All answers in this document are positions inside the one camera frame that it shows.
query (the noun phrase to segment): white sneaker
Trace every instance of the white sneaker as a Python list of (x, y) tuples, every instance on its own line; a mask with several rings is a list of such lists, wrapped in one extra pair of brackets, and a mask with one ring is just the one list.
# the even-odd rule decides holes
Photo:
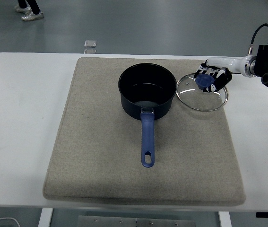
[(32, 11), (27, 13), (25, 16), (22, 16), (21, 19), (24, 21), (39, 20), (44, 18), (43, 12), (40, 11), (39, 14), (34, 14)]
[(29, 6), (27, 6), (26, 8), (23, 9), (19, 5), (17, 5), (14, 7), (14, 9), (17, 13), (27, 13), (27, 12), (31, 11), (31, 7), (29, 7)]

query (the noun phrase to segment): blue handle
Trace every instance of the blue handle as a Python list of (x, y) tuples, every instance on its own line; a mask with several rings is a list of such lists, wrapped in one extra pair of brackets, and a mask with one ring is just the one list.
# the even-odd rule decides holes
[[(144, 167), (152, 167), (155, 164), (155, 115), (153, 113), (141, 113), (140, 118), (142, 122), (141, 163)], [(147, 155), (151, 158), (150, 162), (145, 161)]]

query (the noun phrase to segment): black pants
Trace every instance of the black pants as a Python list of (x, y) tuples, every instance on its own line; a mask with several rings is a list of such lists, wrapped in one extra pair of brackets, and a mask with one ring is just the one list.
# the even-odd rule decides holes
[(29, 5), (30, 5), (30, 7), (32, 9), (32, 12), (34, 14), (39, 14), (40, 9), (39, 9), (39, 7), (37, 5), (36, 0), (18, 0), (19, 6), (21, 8), (23, 8), (23, 9), (26, 8), (27, 7), (26, 1), (29, 3)]

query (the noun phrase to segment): mat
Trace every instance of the mat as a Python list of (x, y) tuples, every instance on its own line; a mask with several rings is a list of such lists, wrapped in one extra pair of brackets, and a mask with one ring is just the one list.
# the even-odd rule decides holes
[(198, 112), (175, 96), (155, 121), (155, 165), (141, 164), (141, 121), (121, 105), (118, 79), (155, 63), (178, 80), (201, 61), (80, 58), (44, 182), (50, 200), (129, 205), (219, 205), (245, 201), (223, 108)]

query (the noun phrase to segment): white table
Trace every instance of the white table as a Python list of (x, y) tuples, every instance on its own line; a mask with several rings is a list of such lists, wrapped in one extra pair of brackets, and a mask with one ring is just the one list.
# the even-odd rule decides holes
[(0, 206), (82, 209), (268, 211), (268, 88), (260, 78), (234, 75), (225, 106), (246, 202), (236, 207), (121, 206), (49, 201), (43, 197), (69, 86), (80, 57), (197, 59), (59, 53), (0, 53)]

